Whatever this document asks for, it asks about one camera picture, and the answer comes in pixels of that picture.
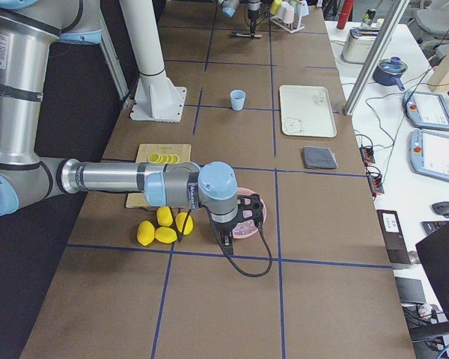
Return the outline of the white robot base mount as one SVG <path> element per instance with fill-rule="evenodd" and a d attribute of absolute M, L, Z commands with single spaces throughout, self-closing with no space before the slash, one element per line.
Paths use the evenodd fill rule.
<path fill-rule="evenodd" d="M 187 89 L 168 78 L 151 0 L 120 2 L 139 71 L 131 119 L 178 123 Z"/>

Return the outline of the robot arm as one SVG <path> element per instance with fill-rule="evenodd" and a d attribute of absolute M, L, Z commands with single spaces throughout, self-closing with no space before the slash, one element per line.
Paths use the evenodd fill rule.
<path fill-rule="evenodd" d="M 79 37 L 110 25 L 130 50 L 156 39 L 164 2 L 0 1 L 0 253 L 52 246 L 82 196 L 61 187 L 68 159 L 95 160 L 107 145 L 118 99 L 97 43 Z"/>
<path fill-rule="evenodd" d="M 239 0 L 219 0 L 216 4 L 227 18 L 232 18 L 239 6 Z M 231 37 L 260 39 L 261 34 L 257 33 L 257 24 L 260 16 L 261 1 L 249 0 L 247 4 L 248 32 L 233 31 Z"/>

